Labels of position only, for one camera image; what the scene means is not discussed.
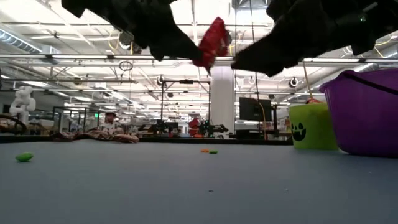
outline white robot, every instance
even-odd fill
[[[19,120],[24,124],[29,123],[29,112],[36,109],[35,99],[30,97],[33,88],[30,86],[21,86],[15,92],[15,100],[10,106],[11,116],[19,115]]]

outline red bag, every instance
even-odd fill
[[[210,73],[215,58],[225,56],[228,53],[227,43],[228,32],[225,29],[224,20],[217,17],[199,44],[198,48],[203,52],[202,60],[192,60],[193,64],[197,67],[204,67]]]

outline monitor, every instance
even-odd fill
[[[271,100],[259,100],[254,98],[239,98],[239,119],[246,121],[263,121],[262,109],[264,108],[266,121],[272,121]]]

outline person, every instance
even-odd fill
[[[105,113],[105,123],[101,124],[98,127],[98,130],[110,135],[124,134],[121,124],[119,122],[116,122],[115,118],[116,118],[116,113],[114,112]]]

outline purple bucket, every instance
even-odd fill
[[[361,156],[398,157],[398,69],[344,71],[324,83],[341,150]]]

